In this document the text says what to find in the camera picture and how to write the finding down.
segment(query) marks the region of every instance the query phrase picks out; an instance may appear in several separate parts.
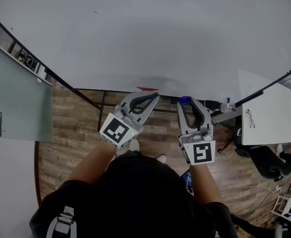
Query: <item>office chair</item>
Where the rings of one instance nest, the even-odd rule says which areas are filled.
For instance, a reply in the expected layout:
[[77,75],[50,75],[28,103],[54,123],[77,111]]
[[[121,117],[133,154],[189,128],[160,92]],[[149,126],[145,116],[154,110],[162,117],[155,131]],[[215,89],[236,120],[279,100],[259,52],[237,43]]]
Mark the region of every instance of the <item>office chair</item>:
[[242,145],[241,138],[240,125],[236,127],[229,142],[220,149],[220,152],[233,141],[236,146],[235,152],[241,157],[251,158],[264,178],[278,181],[291,173],[291,164],[284,163],[268,146]]
[[274,238],[291,238],[291,223],[280,223],[275,227]]

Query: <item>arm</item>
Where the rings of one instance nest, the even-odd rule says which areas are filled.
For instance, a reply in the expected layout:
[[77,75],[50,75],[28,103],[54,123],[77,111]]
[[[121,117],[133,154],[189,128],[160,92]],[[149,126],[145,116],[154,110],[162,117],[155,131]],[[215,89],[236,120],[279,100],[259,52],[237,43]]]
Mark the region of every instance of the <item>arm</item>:
[[198,202],[202,204],[222,202],[219,188],[206,164],[191,165],[190,174],[194,196]]
[[69,178],[94,184],[105,172],[116,153],[116,147],[107,141],[100,142],[72,171]]
[[220,237],[237,238],[229,208],[222,203],[219,188],[206,164],[190,166],[194,196],[213,214]]

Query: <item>white desk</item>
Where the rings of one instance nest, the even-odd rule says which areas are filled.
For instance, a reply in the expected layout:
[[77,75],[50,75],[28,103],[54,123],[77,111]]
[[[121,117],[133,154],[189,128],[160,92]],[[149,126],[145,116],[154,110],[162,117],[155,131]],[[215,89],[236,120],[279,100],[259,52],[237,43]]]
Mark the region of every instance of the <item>white desk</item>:
[[[249,126],[250,110],[255,128]],[[291,142],[291,89],[274,84],[263,95],[242,105],[242,144]]]

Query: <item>shoe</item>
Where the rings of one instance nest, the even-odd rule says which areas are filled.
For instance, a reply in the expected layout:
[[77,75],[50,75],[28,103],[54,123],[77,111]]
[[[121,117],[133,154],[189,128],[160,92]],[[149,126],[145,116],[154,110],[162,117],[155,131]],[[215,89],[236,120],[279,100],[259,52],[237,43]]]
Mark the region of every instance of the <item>shoe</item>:
[[165,154],[161,154],[159,157],[156,158],[158,161],[162,162],[163,164],[166,163],[167,156]]
[[276,155],[280,156],[280,153],[283,152],[283,147],[282,144],[278,144],[277,148],[276,148]]
[[133,139],[130,142],[130,147],[129,147],[130,151],[140,151],[140,144],[139,141],[137,141],[137,139]]

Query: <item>whiteboard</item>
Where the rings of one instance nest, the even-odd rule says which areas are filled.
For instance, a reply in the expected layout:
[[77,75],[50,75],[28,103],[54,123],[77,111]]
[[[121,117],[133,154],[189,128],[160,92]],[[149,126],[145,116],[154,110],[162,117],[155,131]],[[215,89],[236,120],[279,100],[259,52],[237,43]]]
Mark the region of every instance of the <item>whiteboard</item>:
[[239,101],[291,69],[291,0],[0,0],[0,22],[74,88]]

